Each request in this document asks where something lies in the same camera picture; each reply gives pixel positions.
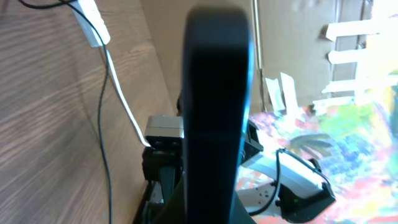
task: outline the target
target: wood grain surface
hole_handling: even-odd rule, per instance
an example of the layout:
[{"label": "wood grain surface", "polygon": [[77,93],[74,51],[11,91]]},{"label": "wood grain surface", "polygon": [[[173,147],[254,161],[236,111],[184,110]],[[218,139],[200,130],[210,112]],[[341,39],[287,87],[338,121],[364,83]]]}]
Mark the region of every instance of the wood grain surface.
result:
[{"label": "wood grain surface", "polygon": [[[173,106],[141,4],[96,3],[125,97],[144,130],[149,115],[172,114]],[[39,11],[0,1],[0,223],[108,222],[96,125],[103,78],[100,50],[90,47],[69,7]],[[114,223],[131,223],[146,186],[143,146],[110,83],[102,127]]]}]

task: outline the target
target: white plastic casing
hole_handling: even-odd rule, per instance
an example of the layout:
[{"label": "white plastic casing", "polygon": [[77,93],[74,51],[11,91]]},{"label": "white plastic casing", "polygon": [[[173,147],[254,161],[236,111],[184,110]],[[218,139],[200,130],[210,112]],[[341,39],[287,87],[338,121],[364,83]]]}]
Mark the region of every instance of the white plastic casing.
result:
[{"label": "white plastic casing", "polygon": [[[109,43],[109,41],[111,40],[111,36],[106,29],[104,20],[102,20],[101,18],[101,14],[97,8],[97,5],[95,4],[95,1],[78,0],[72,2],[71,5],[75,6],[80,12],[82,12],[86,16],[86,18],[95,26],[95,29],[100,34],[104,44]],[[83,29],[83,32],[86,35],[90,45],[92,47],[101,47],[102,43],[95,30],[89,25],[89,23],[87,23],[87,21],[84,20],[84,18],[82,18],[81,15],[79,15],[74,10],[73,13],[75,13],[77,21]]]}]

